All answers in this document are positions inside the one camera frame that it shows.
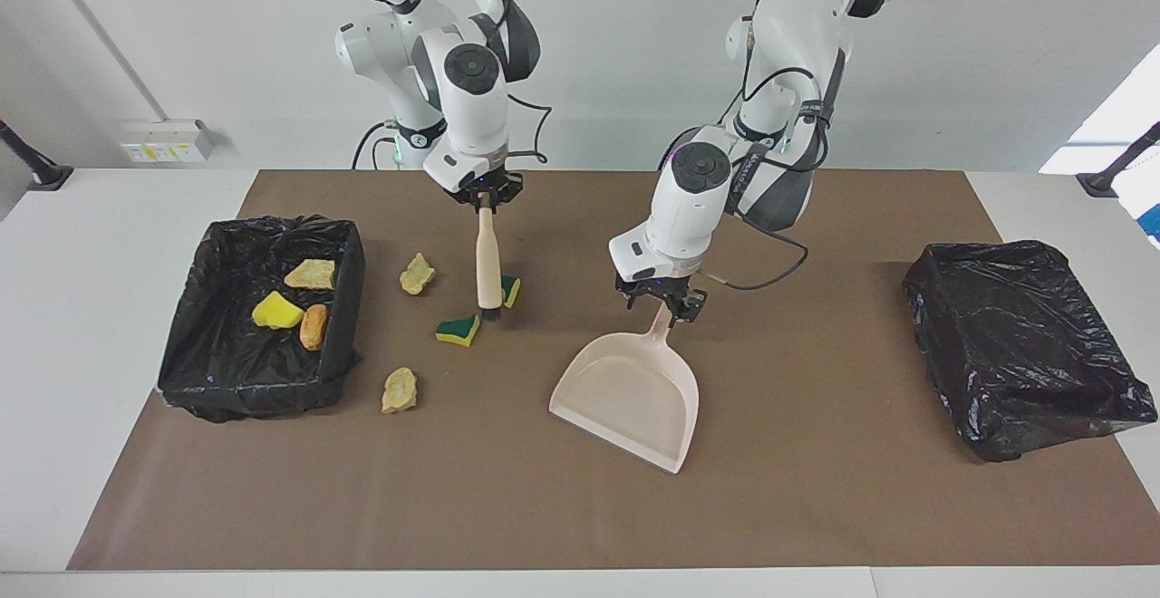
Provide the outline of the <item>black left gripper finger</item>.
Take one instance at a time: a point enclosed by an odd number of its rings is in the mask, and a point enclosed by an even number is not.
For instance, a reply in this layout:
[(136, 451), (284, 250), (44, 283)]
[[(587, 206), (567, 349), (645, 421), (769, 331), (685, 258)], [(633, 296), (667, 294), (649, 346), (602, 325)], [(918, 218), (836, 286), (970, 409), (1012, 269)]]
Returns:
[(693, 323), (706, 304), (706, 292), (693, 289), (689, 279), (666, 279), (664, 304), (670, 309), (670, 323)]
[(654, 296), (658, 286), (659, 279), (657, 277), (650, 277), (650, 279), (643, 280), (629, 280), (625, 277), (616, 275), (614, 277), (614, 289), (623, 296), (625, 300), (625, 308), (633, 309), (635, 301), (644, 296)]

